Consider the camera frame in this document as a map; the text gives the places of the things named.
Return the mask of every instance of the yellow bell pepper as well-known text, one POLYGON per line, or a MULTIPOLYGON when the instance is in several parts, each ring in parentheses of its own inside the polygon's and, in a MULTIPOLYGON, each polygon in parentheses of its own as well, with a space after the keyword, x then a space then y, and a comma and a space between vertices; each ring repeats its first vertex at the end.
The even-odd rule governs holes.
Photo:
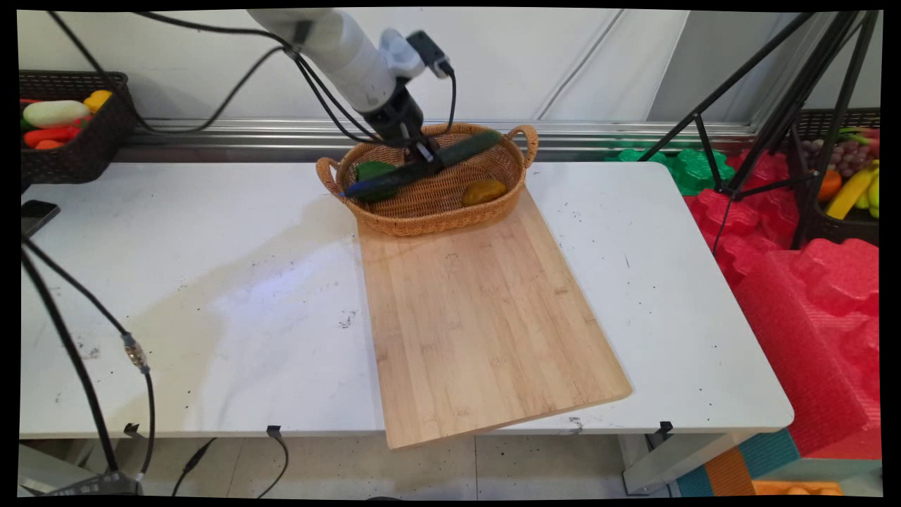
POLYGON ((97 109, 100 109, 100 106, 106 102, 106 99, 111 97, 113 92, 109 92, 106 90, 97 90, 96 92, 91 94, 91 97, 86 98, 83 102, 88 109, 91 110, 91 113, 96 113, 97 109))

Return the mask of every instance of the red foam block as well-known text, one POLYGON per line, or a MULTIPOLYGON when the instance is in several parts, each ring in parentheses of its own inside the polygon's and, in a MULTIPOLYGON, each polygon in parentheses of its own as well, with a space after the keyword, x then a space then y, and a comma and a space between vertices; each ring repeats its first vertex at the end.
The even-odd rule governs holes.
POLYGON ((795 408, 801 456, 881 459, 878 248, 769 252, 734 294, 795 408))

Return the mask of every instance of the yellow banana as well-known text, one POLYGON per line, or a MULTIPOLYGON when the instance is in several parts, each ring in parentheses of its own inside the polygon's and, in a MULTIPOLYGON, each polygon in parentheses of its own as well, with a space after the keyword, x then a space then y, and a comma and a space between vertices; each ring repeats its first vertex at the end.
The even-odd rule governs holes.
POLYGON ((832 202, 826 207, 826 215, 844 220, 860 195, 869 188, 873 176, 873 171, 870 170, 858 171, 857 174, 851 176, 851 179, 842 185, 842 189, 835 194, 832 202))

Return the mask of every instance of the floor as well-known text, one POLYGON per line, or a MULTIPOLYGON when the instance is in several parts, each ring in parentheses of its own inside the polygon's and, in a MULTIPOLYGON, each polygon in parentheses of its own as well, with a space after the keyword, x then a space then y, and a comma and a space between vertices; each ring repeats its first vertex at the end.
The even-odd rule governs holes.
MULTIPOLYGON (((157 441, 144 493, 170 495, 205 438, 157 441)), ((390 451, 384 436, 288 438, 290 465, 267 498, 364 500, 549 500, 624 498, 616 437, 465 437, 390 451)), ((120 466, 134 475, 146 444, 120 440, 120 466)), ((275 480, 284 451, 271 438, 221 438, 187 476, 179 496, 255 497, 275 480)), ((678 487, 672 485, 673 495, 678 487)), ((668 497, 666 488, 653 497, 668 497)))

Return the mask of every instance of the black cable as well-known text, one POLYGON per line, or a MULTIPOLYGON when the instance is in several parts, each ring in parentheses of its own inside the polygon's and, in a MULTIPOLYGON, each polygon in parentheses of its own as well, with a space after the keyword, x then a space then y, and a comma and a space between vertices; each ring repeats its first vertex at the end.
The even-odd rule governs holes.
POLYGON ((282 471, 280 474, 278 474, 278 477, 276 477, 276 480, 268 488, 266 488, 266 491, 264 491, 263 493, 260 493, 257 498, 262 498, 263 496, 266 495, 266 493, 269 493, 269 490, 272 489, 276 484, 278 484, 278 481, 281 480, 282 475, 284 475, 285 471, 287 470, 288 453, 287 453, 287 446, 285 445, 285 441, 282 440, 281 437, 279 437, 277 435, 272 435, 272 437, 275 440, 277 440, 279 444, 281 444, 282 449, 285 451, 285 466, 282 467, 282 471))
POLYGON ((150 468, 150 458, 153 456, 153 442, 156 440, 157 434, 157 407, 153 400, 153 381, 150 379, 150 372, 144 374, 147 381, 147 397, 150 399, 150 435, 147 437, 147 453, 144 454, 144 463, 141 465, 141 476, 147 474, 150 468))
MULTIPOLYGON (((211 24, 192 23, 189 21, 180 20, 178 18, 168 17, 168 16, 164 16, 162 14, 156 14, 156 13, 151 13, 151 12, 146 12, 146 11, 133 11, 133 12, 139 16, 143 16, 145 18, 152 19, 154 21, 159 21, 161 23, 166 23, 166 24, 172 24, 175 26, 180 26, 182 28, 190 28, 192 30, 200 30, 200 31, 204 31, 204 32, 230 33, 230 34, 235 34, 235 35, 258 35, 260 37, 266 37, 268 39, 272 39, 273 41, 277 41, 278 43, 280 43, 282 45, 282 49, 292 53, 292 55, 293 55, 292 60, 295 61, 295 63, 297 64, 297 67, 300 68, 302 73, 304 73, 304 77, 307 78, 306 82, 310 86, 310 88, 314 91, 314 93, 316 93, 316 88, 313 85, 313 83, 310 81, 310 79, 307 77, 306 72, 309 72, 313 76, 316 83, 318 83, 319 86, 322 87, 323 91, 325 92, 325 95, 332 101, 333 104, 335 104, 336 107, 338 107, 339 111, 341 111, 341 113, 344 114, 344 117, 346 117, 348 120, 350 120, 350 122, 352 124, 354 124, 357 128, 359 128, 364 134, 368 135, 369 138, 371 138, 373 140, 378 140, 378 138, 372 132, 370 132, 369 130, 366 129, 366 127, 364 127, 363 125, 358 123, 357 120, 351 114, 349 114, 346 109, 344 109, 344 107, 341 105, 341 103, 338 102, 338 100, 332 95, 332 93, 328 90, 328 88, 323 84, 322 80, 319 79, 319 76, 313 71, 313 69, 306 62, 306 60, 304 60, 303 56, 301 56, 299 52, 295 51, 294 48, 292 47, 292 45, 288 41, 282 39, 278 35, 276 35, 272 32, 267 32, 265 30, 247 29, 247 28, 226 28, 226 27, 222 27, 222 26, 214 26, 211 24)), ((341 128, 341 125, 338 123, 338 120, 335 119, 334 115, 332 114, 331 109, 328 108, 328 106, 325 104, 324 100, 318 93, 316 93, 316 98, 319 99, 319 104, 323 108, 326 109, 326 112, 329 114, 329 117, 334 121, 334 123, 336 125, 338 125, 338 128, 341 129, 341 132, 344 135, 347 135, 354 141, 364 142, 363 140, 351 135, 347 131, 344 131, 341 128)))
MULTIPOLYGON (((196 132, 201 132, 204 129, 206 129, 207 127, 209 127, 211 124, 213 124, 213 122, 216 121, 216 119, 219 118, 219 116, 223 113, 223 111, 229 105, 229 103, 232 102, 232 99, 238 93, 238 90, 240 90, 241 87, 244 86, 244 83, 246 83, 247 80, 250 79, 250 76, 253 75, 253 73, 257 71, 259 66, 261 66, 263 64, 263 62, 268 60, 268 58, 270 56, 274 55, 275 53, 277 53, 279 51, 282 51, 282 49, 283 49, 282 46, 273 48, 273 49, 267 51, 262 57, 260 57, 259 60, 257 60, 257 62, 253 64, 253 66, 250 68, 250 70, 248 70, 247 73, 244 74, 244 77, 241 78, 240 81, 238 81, 238 84, 235 85, 234 88, 232 88, 232 91, 229 92, 228 97, 226 97, 225 100, 219 105, 219 107, 216 108, 216 111, 213 113, 213 115, 210 116, 210 118, 208 120, 206 120, 205 122, 203 122, 203 124, 201 124, 200 126, 185 129, 185 130, 160 130, 160 129, 156 129, 156 128, 150 126, 149 124, 147 124, 147 122, 144 120, 144 118, 141 116, 141 114, 138 113, 138 110, 135 109, 134 104, 132 104, 131 99, 128 98, 119 89, 119 86, 115 84, 113 79, 110 78, 109 74, 107 74, 106 71, 100 66, 100 63, 97 62, 97 60, 94 58, 94 55, 92 55, 91 52, 87 50, 87 47, 85 47, 85 44, 83 44, 81 42, 81 40, 75 35, 75 33, 72 32, 72 30, 68 27, 66 22, 64 22, 62 20, 62 18, 59 17, 59 14, 57 14, 55 11, 47 11, 47 14, 49 14, 50 17, 53 18, 53 21, 55 21, 56 24, 59 25, 59 28, 62 29, 62 31, 66 33, 66 35, 69 37, 69 39, 72 40, 72 43, 74 43, 76 45, 76 47, 78 47, 78 50, 81 51, 82 56, 85 57, 87 62, 91 64, 91 67, 94 68, 94 71, 96 71, 98 74, 100 74, 100 77, 103 79, 104 83, 106 84, 106 87, 109 88, 111 92, 116 94, 116 96, 119 97, 125 103, 125 106, 128 108, 129 112, 132 113, 132 115, 134 115, 136 120, 138 120, 138 124, 140 124, 141 127, 143 127, 145 130, 147 130, 151 134, 157 134, 157 135, 193 134, 196 132)), ((245 32, 263 32, 263 31, 245 31, 245 32)))
POLYGON ((106 319, 110 321, 110 324, 112 324, 120 334, 125 335, 128 333, 128 331, 125 330, 125 327, 123 327, 123 325, 120 324, 115 317, 113 317, 113 314, 110 313, 108 309, 106 309, 103 303, 101 303, 100 300, 98 300, 90 290, 86 289, 84 285, 78 282, 78 280, 72 278, 72 275, 68 274, 66 270, 62 269, 62 267, 60 267, 59 264, 55 263, 53 259, 50 259, 49 256, 44 253, 42 249, 38 248, 38 245, 34 244, 34 242, 32 242, 32 240, 25 234, 22 234, 22 243, 27 246, 29 250, 34 252, 34 254, 37 255, 39 259, 47 264, 63 280, 67 281, 69 285, 74 287, 78 292, 81 292, 81 294, 86 297, 87 300, 91 301, 91 303, 94 304, 97 310, 99 310, 100 313, 102 313, 104 317, 106 317, 106 319))
POLYGON ((91 408, 91 417, 94 418, 94 425, 97 428, 97 436, 100 437, 100 446, 103 448, 104 455, 106 456, 106 465, 109 467, 110 472, 117 472, 119 470, 119 465, 115 460, 113 444, 110 441, 109 433, 106 431, 104 414, 100 410, 100 403, 99 401, 97 401, 97 394, 96 392, 94 392, 94 385, 91 383, 91 377, 87 374, 85 364, 81 361, 81 356, 78 355, 78 350, 75 347, 75 343, 72 342, 72 336, 69 334, 68 329, 66 328, 66 323, 62 319, 62 315, 59 314, 59 309, 57 308, 56 303, 53 301, 53 297, 50 295, 50 291, 47 289, 47 285, 41 278, 41 274, 38 273, 37 268, 34 267, 32 260, 28 258, 28 255, 25 253, 24 247, 22 247, 22 267, 26 272, 28 272, 28 276, 32 279, 34 287, 38 290, 38 294, 41 295, 41 300, 44 303, 44 308, 47 309, 47 313, 50 314, 50 320, 53 321, 53 326, 56 328, 57 333, 59 334, 59 339, 62 341, 62 345, 66 349, 68 358, 72 362, 72 365, 75 366, 75 372, 78 375, 78 379, 81 381, 81 387, 85 390, 87 404, 91 408))
MULTIPOLYGON (((110 324, 116 328, 122 335, 130 335, 129 332, 123 327, 122 324, 113 316, 112 313, 97 299, 97 297, 88 290, 84 285, 82 285, 78 280, 76 280, 72 275, 70 275, 66 270, 62 269, 62 267, 57 264, 53 259, 51 259, 44 251, 38 247, 38 245, 34 244, 34 242, 25 234, 22 234, 22 243, 27 246, 35 255, 38 256, 45 264, 47 264, 59 277, 69 283, 76 290, 81 292, 81 294, 89 300, 100 313, 109 320, 110 324)), ((150 468, 150 459, 153 456, 153 443, 156 439, 156 402, 153 395, 153 381, 150 378, 150 371, 144 373, 144 379, 147 382, 147 398, 149 403, 149 412, 150 412, 150 434, 147 439, 147 453, 144 456, 144 463, 141 466, 141 476, 147 473, 147 469, 150 468)))
POLYGON ((307 85, 310 86, 310 89, 313 90, 313 93, 316 95, 316 98, 319 100, 319 105, 323 107, 323 109, 325 110, 325 113, 332 119, 332 122, 335 124, 335 126, 338 127, 338 130, 340 130, 342 134, 346 135, 347 137, 351 138, 351 140, 356 141, 357 143, 382 144, 382 145, 389 146, 392 148, 405 148, 412 143, 416 143, 418 141, 425 141, 425 140, 429 139, 430 137, 435 137, 437 135, 444 135, 451 130, 451 125, 453 125, 454 109, 457 106, 457 77, 454 74, 453 68, 451 68, 450 64, 447 64, 447 63, 442 64, 442 65, 446 65, 446 68, 442 67, 442 69, 444 69, 445 73, 448 74, 448 76, 450 77, 450 118, 448 120, 447 127, 444 129, 444 132, 442 132, 440 134, 432 134, 432 135, 419 135, 416 137, 410 137, 410 138, 406 138, 406 139, 398 139, 396 141, 386 141, 386 140, 377 138, 374 134, 372 134, 369 130, 367 130, 366 127, 357 123, 357 121, 353 119, 352 115, 348 114, 347 110, 345 110, 344 107, 341 106, 341 103, 338 102, 337 99, 335 99, 335 97, 329 91, 328 87, 326 87, 323 84, 323 82, 319 79, 319 76, 317 76, 316 73, 313 71, 313 69, 310 67, 310 64, 307 63, 306 60, 304 60, 304 58, 299 53, 295 53, 295 63, 297 65, 297 68, 300 69, 300 73, 304 75, 304 79, 306 79, 307 85), (310 80, 310 76, 313 76, 313 79, 323 89, 323 92, 325 93, 325 95, 329 98, 329 100, 332 101, 332 103, 338 108, 338 110, 341 111, 344 114, 344 116, 348 120, 350 120, 351 123, 356 125, 364 134, 371 137, 372 138, 371 141, 367 140, 367 139, 361 139, 361 138, 357 137, 356 135, 349 133, 343 127, 343 125, 341 125, 341 123, 335 117, 332 110, 329 108, 328 104, 326 104, 325 101, 323 100, 323 97, 321 95, 319 95, 319 91, 317 90, 316 86, 314 86, 313 82, 310 80))
POLYGON ((185 476, 188 474, 188 472, 194 470, 194 467, 197 466, 198 463, 200 463, 201 458, 203 458, 204 454, 206 454, 206 450, 210 447, 210 444, 215 441, 216 437, 210 438, 209 442, 206 442, 202 447, 197 449, 197 452, 195 452, 194 455, 191 456, 191 459, 187 460, 185 468, 181 471, 181 476, 176 481, 175 487, 172 488, 172 496, 175 496, 176 493, 178 493, 178 487, 181 486, 181 482, 185 480, 185 476))
POLYGON ((290 48, 291 44, 277 36, 272 32, 267 32, 265 30, 259 30, 256 28, 227 28, 223 26, 213 26, 211 24, 202 24, 202 23, 192 23, 185 20, 180 20, 178 18, 171 18, 168 16, 164 16, 162 14, 156 14, 149 11, 132 11, 133 13, 143 16, 148 19, 152 19, 155 21, 174 24, 176 26, 181 26, 183 28, 190 28, 192 30, 202 30, 204 32, 216 32, 216 33, 230 33, 233 35, 258 35, 259 37, 266 37, 268 39, 272 39, 273 41, 278 42, 282 45, 282 47, 290 48))
POLYGON ((723 223, 720 225, 720 231, 716 233, 716 239, 714 240, 714 260, 716 259, 716 246, 720 243, 720 235, 723 234, 723 229, 726 227, 726 219, 729 218, 729 208, 732 206, 733 198, 729 197, 729 202, 726 203, 726 211, 723 213, 723 223))
MULTIPOLYGON (((269 493, 269 491, 273 487, 275 487, 276 484, 278 484, 278 481, 281 480, 282 475, 284 475, 285 471, 287 470, 288 452, 287 452, 287 446, 285 445, 285 441, 282 440, 281 437, 279 437, 277 435, 272 435, 272 437, 278 441, 278 444, 282 446, 282 450, 285 451, 285 466, 282 467, 282 471, 278 474, 278 477, 276 477, 276 480, 273 481, 272 484, 270 484, 268 488, 266 488, 266 491, 264 491, 263 493, 260 493, 257 498, 262 498, 263 496, 266 495, 266 493, 269 493)), ((197 449, 197 452, 195 452, 194 455, 191 456, 191 459, 187 460, 187 463, 185 464, 185 468, 182 469, 181 475, 178 477, 178 480, 175 482, 175 487, 172 488, 172 496, 175 496, 178 493, 178 488, 181 486, 182 481, 184 481, 185 477, 188 475, 188 473, 190 473, 191 470, 194 470, 194 468, 197 466, 197 464, 200 463, 200 460, 206 454, 206 450, 210 447, 210 444, 215 442, 215 440, 216 440, 216 437, 210 438, 210 441, 206 442, 202 447, 197 449)))
POLYGON ((173 24, 173 25, 180 26, 183 28, 189 28, 189 29, 193 29, 193 30, 201 30, 201 31, 206 31, 206 32, 215 32, 215 33, 229 33, 229 34, 238 34, 238 35, 258 35, 260 37, 266 37, 266 38, 272 39, 273 41, 277 41, 278 43, 281 44, 281 47, 273 48, 268 53, 266 53, 262 58, 260 58, 260 60, 258 60, 256 64, 254 64, 254 66, 241 79, 241 81, 238 83, 238 85, 232 89, 232 92, 225 99, 225 101, 223 101, 223 103, 219 106, 219 108, 216 110, 216 112, 213 114, 213 116, 211 116, 210 119, 208 119, 202 125, 191 128, 191 129, 180 130, 180 131, 158 130, 158 129, 155 129, 155 128, 151 127, 150 125, 148 125, 147 122, 144 121, 144 119, 140 116, 140 114, 134 108, 131 101, 121 95, 121 92, 119 92, 119 90, 117 89, 117 86, 113 83, 113 81, 109 77, 109 75, 106 74, 106 72, 103 70, 103 68, 100 66, 100 64, 94 59, 93 55, 91 55, 90 51, 87 50, 85 45, 68 28, 68 26, 65 24, 65 22, 62 21, 62 19, 59 17, 59 15, 54 11, 48 11, 48 14, 50 14, 50 16, 53 18, 53 20, 56 21, 56 23, 59 25, 59 27, 66 33, 66 35, 68 35, 70 40, 72 40, 72 42, 75 43, 75 45, 81 51, 82 55, 85 56, 85 58, 88 60, 88 62, 91 64, 91 66, 94 67, 94 70, 101 75, 101 77, 104 79, 104 82, 106 83, 106 85, 114 93, 116 93, 117 96, 119 96, 120 98, 123 99, 126 106, 128 106, 130 112, 137 118, 138 123, 141 125, 141 127, 143 127, 148 132, 151 132, 153 134, 160 134, 160 135, 191 134, 191 133, 203 131, 205 128, 209 127, 219 117, 219 115, 223 112, 223 110, 231 102, 234 95, 238 92, 239 89, 241 89, 243 84, 247 81, 247 79, 250 78, 250 76, 257 70, 257 68, 260 65, 262 65, 262 63, 266 59, 268 59, 268 57, 270 57, 272 54, 278 52, 279 50, 284 50, 286 52, 289 52, 291 55, 293 55, 292 60, 295 61, 297 67, 300 69, 301 73, 304 75, 304 78, 306 79, 307 84, 310 86, 310 89, 313 90, 314 94, 316 95, 316 98, 319 100, 320 106, 322 106, 323 109, 325 109, 326 114, 332 119, 332 122, 335 124, 335 126, 338 127, 338 130, 340 130, 342 134, 346 135, 353 141, 356 141, 358 143, 382 144, 382 145, 390 146, 390 147, 394 147, 394 148, 405 148, 405 147, 409 146, 411 143, 415 143, 418 141, 424 141, 430 137, 434 137, 435 135, 446 134, 451 129, 451 125, 453 123, 454 108, 456 106, 456 101, 457 101, 456 100, 456 98, 457 98, 457 80, 456 80, 456 77, 453 75, 452 70, 451 70, 451 72, 447 72, 447 70, 445 70, 445 72, 447 72, 450 75, 451 85, 452 85, 452 89, 451 89, 452 95, 451 95, 451 102, 450 102, 450 120, 449 120, 448 126, 444 130, 444 132, 441 134, 420 135, 417 137, 408 138, 408 139, 400 139, 400 140, 396 140, 396 141, 386 141, 386 140, 382 140, 382 139, 378 138, 375 134, 370 132, 365 126, 360 124, 353 117, 353 115, 348 113, 347 110, 344 109, 344 107, 341 105, 341 103, 334 97, 334 95, 332 95, 332 93, 329 91, 328 87, 326 87, 324 85, 324 83, 319 78, 319 76, 315 73, 313 68, 310 67, 310 65, 306 62, 306 60, 304 60, 303 56, 299 52, 295 51, 290 43, 288 43, 281 37, 277 36, 276 34, 274 34, 272 32, 266 32, 264 30, 247 29, 247 28, 226 28, 226 27, 221 27, 221 26, 213 26, 213 25, 209 25, 209 24, 192 23, 192 22, 188 22, 188 21, 179 20, 177 18, 171 18, 168 16, 150 13, 150 12, 134 12, 134 13, 137 15, 143 16, 145 18, 148 18, 148 19, 152 19, 152 20, 159 21, 162 23, 173 24), (361 139, 358 136, 351 134, 343 127, 343 125, 341 125, 341 122, 337 119, 337 117, 335 117, 332 110, 328 107, 328 105, 325 103, 322 96, 319 94, 316 86, 313 84, 313 81, 311 81, 310 76, 313 77, 313 80, 319 85, 319 87, 322 88, 325 95, 329 98, 329 100, 332 101, 332 103, 338 108, 338 110, 344 115, 344 117, 347 118, 352 124, 354 124, 354 126, 359 128, 365 135, 367 135, 370 138, 369 140, 361 139))

